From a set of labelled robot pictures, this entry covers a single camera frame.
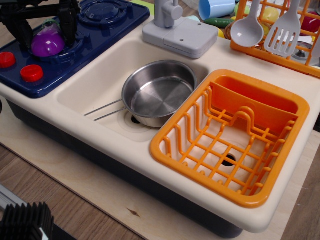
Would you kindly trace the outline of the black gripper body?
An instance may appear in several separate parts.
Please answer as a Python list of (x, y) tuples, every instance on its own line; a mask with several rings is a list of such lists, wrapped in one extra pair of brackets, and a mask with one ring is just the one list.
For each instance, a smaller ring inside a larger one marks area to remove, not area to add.
[(43, 2), (48, 0), (1, 0), (0, 22), (60, 17), (63, 14), (74, 17), (81, 12), (77, 0), (59, 0), (58, 3), (51, 4), (42, 4)]

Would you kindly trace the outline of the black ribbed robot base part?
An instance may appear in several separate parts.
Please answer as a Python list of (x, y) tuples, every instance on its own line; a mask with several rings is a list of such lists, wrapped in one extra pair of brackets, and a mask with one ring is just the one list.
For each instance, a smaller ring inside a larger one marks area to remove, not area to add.
[(0, 221), (2, 240), (74, 240), (55, 224), (49, 206), (39, 204), (9, 204)]

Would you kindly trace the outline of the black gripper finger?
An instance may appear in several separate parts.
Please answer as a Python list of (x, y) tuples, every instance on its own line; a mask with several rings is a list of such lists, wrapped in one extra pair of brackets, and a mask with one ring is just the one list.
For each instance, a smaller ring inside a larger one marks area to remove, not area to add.
[(77, 16), (81, 12), (78, 4), (61, 4), (59, 6), (58, 18), (60, 28), (67, 45), (72, 45), (76, 40), (77, 33)]
[(25, 19), (7, 19), (4, 25), (14, 38), (25, 49), (30, 49), (33, 40), (33, 30)]

